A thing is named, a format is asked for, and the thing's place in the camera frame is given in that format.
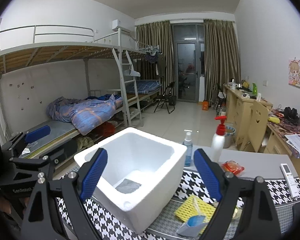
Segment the spray bottle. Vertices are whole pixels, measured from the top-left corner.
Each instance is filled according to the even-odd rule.
[[[212,139],[211,149],[212,149],[212,161],[217,163],[220,159],[223,145],[225,143],[225,133],[226,127],[224,122],[226,121],[226,116],[217,116],[215,120],[220,120],[221,124],[218,125],[217,131]]]
[[[185,140],[183,141],[182,144],[187,147],[185,167],[190,167],[190,165],[191,165],[191,154],[192,154],[192,140],[191,140],[191,133],[190,132],[186,133]]]

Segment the bunk bed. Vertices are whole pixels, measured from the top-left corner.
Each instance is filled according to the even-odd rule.
[[[90,34],[78,34],[78,33],[37,33],[37,27],[70,27],[84,29],[85,31],[91,32]],[[146,56],[147,52],[159,51],[159,47],[153,47],[140,42],[135,41],[134,48],[126,48],[122,46],[122,37],[128,35],[125,31],[118,29],[117,32],[113,32],[104,37],[95,39],[95,32],[90,28],[70,26],[70,25],[28,25],[10,28],[6,30],[0,30],[0,34],[4,32],[9,32],[16,29],[23,28],[33,28],[33,42],[31,44],[25,44],[16,46],[13,48],[0,50],[0,78],[2,75],[26,68],[29,66],[56,62],[56,61],[66,61],[66,60],[76,60],[82,59],[85,63],[85,75],[87,82],[88,96],[96,96],[97,93],[102,91],[107,91],[111,93],[120,93],[123,104],[122,107],[117,108],[116,113],[123,113],[123,123],[126,127],[131,126],[131,120],[139,116],[141,121],[141,108],[140,101],[147,100],[148,98],[153,98],[159,93],[159,89],[151,91],[148,94],[138,94],[136,77],[130,77],[129,80],[125,80],[124,68],[134,70],[133,60],[142,59]],[[35,42],[35,38],[39,35],[55,35],[55,34],[66,34],[66,35],[79,35],[91,38],[90,42],[77,42],[77,41],[53,41],[53,42]],[[88,61],[89,59],[114,59],[117,63],[119,75],[120,75],[120,88],[118,89],[105,89],[105,90],[91,90],[89,82],[88,73]],[[127,94],[125,86],[126,84],[134,83],[135,93]],[[138,112],[131,115],[129,111],[129,106],[136,104]],[[11,138],[9,124],[6,122],[4,109],[1,108],[4,122],[4,127],[6,127],[6,132],[2,131],[2,125],[0,124],[0,135],[4,140],[9,140]],[[72,123],[64,123],[61,121],[48,120],[43,122],[36,127],[29,129],[28,131],[36,130],[37,128],[49,125],[51,128],[50,135],[45,136],[38,140],[38,144],[31,148],[31,153],[25,155],[25,158],[39,158],[43,156],[46,152],[53,148],[58,147],[67,140],[79,135],[79,131],[72,125]],[[95,138],[94,142],[99,140],[101,137]]]

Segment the wooden chair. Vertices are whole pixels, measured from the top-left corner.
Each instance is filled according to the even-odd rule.
[[[249,130],[243,139],[240,151],[243,151],[248,144],[251,144],[253,150],[255,152],[259,152],[267,128],[268,109],[257,101],[253,102],[251,109],[252,118],[250,121]]]

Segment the white foam box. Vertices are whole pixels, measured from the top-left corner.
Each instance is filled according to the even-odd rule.
[[[107,150],[108,162],[94,196],[125,226],[140,234],[178,188],[186,146],[129,127],[76,154],[74,160],[81,167],[100,147]],[[124,179],[141,186],[132,193],[121,193],[115,188]]]

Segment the cartoon poster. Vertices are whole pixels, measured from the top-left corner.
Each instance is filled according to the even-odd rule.
[[[289,60],[289,84],[300,87],[300,59]]]

